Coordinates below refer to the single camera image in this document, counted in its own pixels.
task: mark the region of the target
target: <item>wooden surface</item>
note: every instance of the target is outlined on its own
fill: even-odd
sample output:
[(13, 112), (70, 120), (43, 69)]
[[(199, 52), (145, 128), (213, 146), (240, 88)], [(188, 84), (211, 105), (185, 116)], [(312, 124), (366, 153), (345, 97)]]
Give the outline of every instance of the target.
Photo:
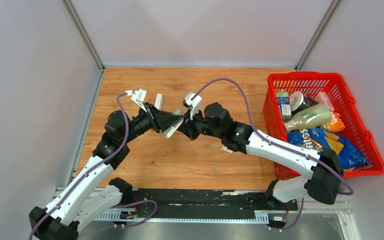
[[(231, 78), (243, 88), (256, 127), (267, 132), (263, 117), (267, 77), (271, 73), (291, 71), (290, 68), (107, 68), (77, 172), (101, 140), (108, 115), (118, 109), (116, 96), (125, 90), (147, 90), (145, 100), (150, 103), (161, 93), (162, 110), (185, 112), (182, 101), (189, 92), (198, 91), (212, 79)], [(234, 120), (249, 124), (244, 99), (232, 83), (213, 83), (200, 96), (202, 110), (219, 102)], [(139, 107), (130, 97), (121, 98), (121, 102), (130, 118), (138, 114)], [(229, 154), (221, 151), (221, 146), (218, 138), (210, 136), (200, 135), (191, 141), (176, 132), (167, 139), (149, 130), (128, 144), (130, 154), (100, 186), (120, 177), (134, 188), (264, 190), (276, 178), (273, 162), (240, 152)]]

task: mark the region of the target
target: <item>white wall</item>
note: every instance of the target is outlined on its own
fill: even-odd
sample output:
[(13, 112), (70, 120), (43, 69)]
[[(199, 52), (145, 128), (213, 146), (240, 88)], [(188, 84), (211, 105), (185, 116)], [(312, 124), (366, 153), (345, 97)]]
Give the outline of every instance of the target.
[(72, 2), (107, 66), (295, 66), (331, 0)]
[(0, 1), (0, 240), (67, 182), (99, 74), (60, 0)]
[[(384, 2), (344, 0), (304, 65), (342, 74), (384, 159)], [(350, 179), (363, 240), (384, 239), (384, 175)]]

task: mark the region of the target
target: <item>plastic basket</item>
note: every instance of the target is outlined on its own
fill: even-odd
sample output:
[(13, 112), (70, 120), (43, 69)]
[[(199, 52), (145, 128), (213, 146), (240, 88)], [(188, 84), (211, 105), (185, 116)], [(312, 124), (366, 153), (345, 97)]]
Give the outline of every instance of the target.
[[(370, 166), (355, 168), (353, 171), (346, 171), (344, 177), (354, 178), (363, 175), (384, 174), (384, 162), (376, 148), (372, 133), (366, 130), (360, 119), (355, 107), (356, 100), (340, 74), (309, 71), (274, 73), (268, 76), (267, 81), (268, 90), (263, 113), (270, 136), (287, 142), (287, 133), (279, 111), (276, 90), (285, 90), (289, 94), (300, 91), (312, 98), (323, 91), (345, 124), (345, 129), (338, 134), (350, 140), (371, 164)], [(274, 168), (278, 180), (299, 176), (299, 173), (278, 163), (274, 164)]]

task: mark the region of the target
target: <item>bag of chips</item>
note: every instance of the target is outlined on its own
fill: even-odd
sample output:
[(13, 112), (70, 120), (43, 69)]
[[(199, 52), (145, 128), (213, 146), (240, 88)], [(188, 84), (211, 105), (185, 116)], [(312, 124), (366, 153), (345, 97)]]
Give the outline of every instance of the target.
[(287, 141), (301, 148), (318, 151), (323, 148), (330, 148), (338, 155), (344, 169), (369, 165), (369, 161), (348, 139), (331, 131), (320, 128), (306, 128), (289, 133)]
[(330, 132), (339, 132), (345, 129), (345, 125), (340, 119), (340, 115), (334, 111), (330, 111), (332, 119), (325, 124), (318, 126), (320, 129), (328, 130)]

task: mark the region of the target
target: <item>metal floor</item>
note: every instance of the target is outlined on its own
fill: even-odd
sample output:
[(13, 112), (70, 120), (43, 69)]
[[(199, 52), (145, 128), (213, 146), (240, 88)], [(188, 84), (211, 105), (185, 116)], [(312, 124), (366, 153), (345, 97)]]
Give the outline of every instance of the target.
[[(290, 214), (292, 223), (296, 214)], [(111, 225), (93, 221), (83, 233)], [(346, 240), (337, 214), (304, 214), (291, 230), (274, 232), (266, 225), (228, 223), (146, 222), (126, 229), (108, 229), (79, 240)]]

